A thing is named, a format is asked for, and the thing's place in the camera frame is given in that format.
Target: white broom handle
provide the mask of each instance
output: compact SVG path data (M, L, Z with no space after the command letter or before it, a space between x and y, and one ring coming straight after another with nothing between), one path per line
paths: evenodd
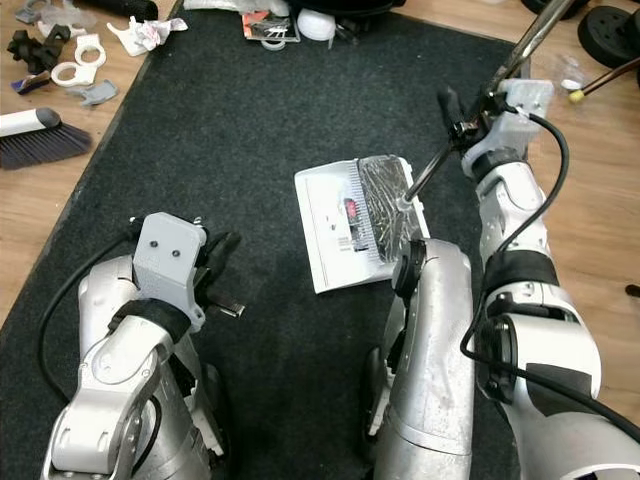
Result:
M34 108L24 112L0 115L0 137L55 127L60 116L50 108Z

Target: black weight plate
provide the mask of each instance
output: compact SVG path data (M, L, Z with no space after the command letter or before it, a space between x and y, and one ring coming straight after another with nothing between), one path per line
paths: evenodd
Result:
M549 3L549 0L521 0L521 1L524 4L524 6L527 7L529 10L531 10L533 13L540 13L542 9L547 6L547 3ZM587 3L589 3L589 0L576 0L569 7L567 12L562 16L561 20L567 20L573 17Z
M589 55L610 68L623 65L638 55L629 45L624 24L631 15L615 7L596 7L578 26L580 44Z
M629 45L640 55L640 8L624 22L624 34Z

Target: yellow tip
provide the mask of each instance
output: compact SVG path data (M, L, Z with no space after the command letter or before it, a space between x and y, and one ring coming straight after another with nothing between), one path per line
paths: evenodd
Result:
M569 94L569 101L571 103L580 103L582 101L582 99L584 98L584 93L582 92L582 90L576 90L575 92L571 92Z

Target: broom bristles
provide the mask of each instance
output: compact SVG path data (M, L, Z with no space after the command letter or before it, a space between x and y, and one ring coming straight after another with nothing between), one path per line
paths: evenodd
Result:
M0 166L16 170L81 155L90 148L89 133L60 122L56 127L0 138Z

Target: dark gray carpet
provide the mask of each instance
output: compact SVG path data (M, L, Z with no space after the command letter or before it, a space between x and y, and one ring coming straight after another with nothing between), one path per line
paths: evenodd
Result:
M189 30L151 55L1 332L0 477L38 476L62 407L36 368L46 303L130 216L167 211L244 236L219 288L246 302L246 314L216 316L196 337L228 385L239 478L361 478L358 379L392 294L387 282L313 293L293 175L384 153L418 170L444 135L437 88L449 83L470 100L509 45L388 15L358 47L304 41L271 53L244 40L235 14L179 15ZM472 258L477 287L479 219L457 159L422 200L432 235ZM73 297L47 341L68 392L78 365ZM473 478L513 477L510 430L477 398Z

